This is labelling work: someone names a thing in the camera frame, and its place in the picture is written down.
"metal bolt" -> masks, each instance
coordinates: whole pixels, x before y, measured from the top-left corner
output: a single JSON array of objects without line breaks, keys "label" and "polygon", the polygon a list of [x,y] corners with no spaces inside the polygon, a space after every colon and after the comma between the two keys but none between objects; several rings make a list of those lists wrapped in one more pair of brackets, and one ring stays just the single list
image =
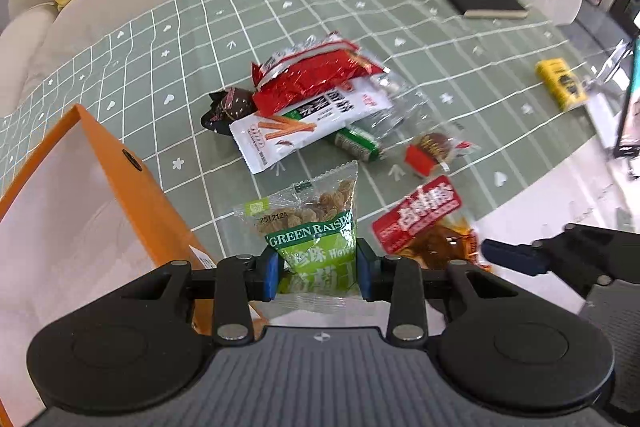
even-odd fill
[{"label": "metal bolt", "polygon": [[394,337],[401,341],[418,341],[424,336],[424,330],[413,324],[400,324],[393,330]]},{"label": "metal bolt", "polygon": [[226,341],[241,341],[249,334],[242,324],[225,324],[218,328],[218,336]]},{"label": "metal bolt", "polygon": [[600,286],[609,286],[612,282],[613,282],[613,279],[608,275],[604,275],[604,274],[598,276],[598,278],[596,279],[596,283],[599,284]]}]

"green candy package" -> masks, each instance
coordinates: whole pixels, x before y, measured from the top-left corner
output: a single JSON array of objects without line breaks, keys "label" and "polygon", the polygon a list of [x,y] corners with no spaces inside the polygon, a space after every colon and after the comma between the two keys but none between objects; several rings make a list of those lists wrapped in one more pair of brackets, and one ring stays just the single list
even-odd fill
[{"label": "green candy package", "polygon": [[[346,296],[354,289],[357,175],[353,161],[235,208],[285,260],[279,293]],[[292,307],[309,309],[296,302]]]}]

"yellow package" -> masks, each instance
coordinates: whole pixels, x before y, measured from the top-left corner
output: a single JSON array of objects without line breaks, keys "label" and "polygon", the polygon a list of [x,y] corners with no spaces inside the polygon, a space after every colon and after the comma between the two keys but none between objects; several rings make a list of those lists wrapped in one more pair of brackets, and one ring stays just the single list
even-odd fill
[{"label": "yellow package", "polygon": [[536,64],[536,73],[562,111],[571,111],[589,98],[578,78],[562,58],[540,60]]}]

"white snack package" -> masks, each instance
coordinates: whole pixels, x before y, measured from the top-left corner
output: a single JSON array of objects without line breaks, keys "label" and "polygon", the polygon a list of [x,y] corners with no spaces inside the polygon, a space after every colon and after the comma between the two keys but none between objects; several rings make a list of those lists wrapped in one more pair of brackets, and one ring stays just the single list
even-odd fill
[{"label": "white snack package", "polygon": [[385,92],[367,77],[352,78],[349,84],[289,105],[274,116],[253,113],[230,129],[249,170],[257,174],[293,151],[391,107]]}]

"red wrapped candy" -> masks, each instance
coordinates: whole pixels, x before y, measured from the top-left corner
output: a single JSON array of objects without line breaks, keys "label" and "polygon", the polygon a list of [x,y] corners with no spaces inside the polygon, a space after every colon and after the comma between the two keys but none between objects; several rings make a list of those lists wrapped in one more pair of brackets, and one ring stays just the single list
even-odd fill
[{"label": "red wrapped candy", "polygon": [[261,114],[271,116],[292,103],[301,102],[356,78],[384,70],[358,55],[360,48],[336,33],[274,54],[263,65],[253,64],[254,103]]}]

